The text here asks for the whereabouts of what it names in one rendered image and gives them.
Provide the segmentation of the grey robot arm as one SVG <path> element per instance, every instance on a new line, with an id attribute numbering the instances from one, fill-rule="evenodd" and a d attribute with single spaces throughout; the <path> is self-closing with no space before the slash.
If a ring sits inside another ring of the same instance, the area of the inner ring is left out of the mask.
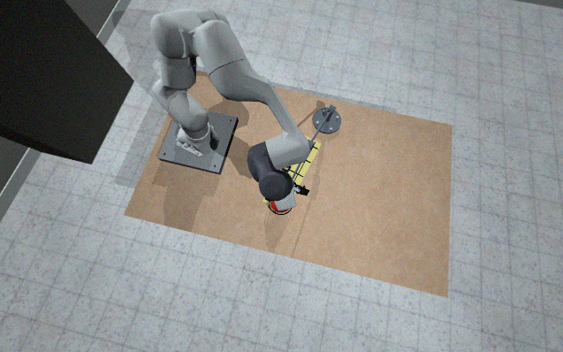
<path id="1" fill-rule="evenodd" d="M 280 169 L 306 161 L 308 139 L 268 78 L 249 64 L 226 17 L 219 11 L 180 9 L 154 15 L 150 29 L 161 64 L 161 79 L 152 93 L 179 122 L 176 145 L 202 157 L 219 143 L 214 127 L 208 123 L 208 113 L 187 90 L 196 82 L 196 57 L 200 57 L 220 95 L 237 102 L 268 105 L 283 128 L 282 134 L 251 146 L 247 164 L 263 197 L 273 201 L 278 210 L 295 207 L 293 178 Z"/>

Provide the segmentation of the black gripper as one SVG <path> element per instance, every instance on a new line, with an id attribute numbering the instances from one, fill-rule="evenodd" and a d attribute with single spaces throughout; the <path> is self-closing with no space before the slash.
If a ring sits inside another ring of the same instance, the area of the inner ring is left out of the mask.
<path id="1" fill-rule="evenodd" d="M 305 189 L 305 186 L 302 187 L 300 185 L 297 185 L 295 182 L 293 182 L 293 187 L 296 194 L 308 195 L 309 190 Z"/>

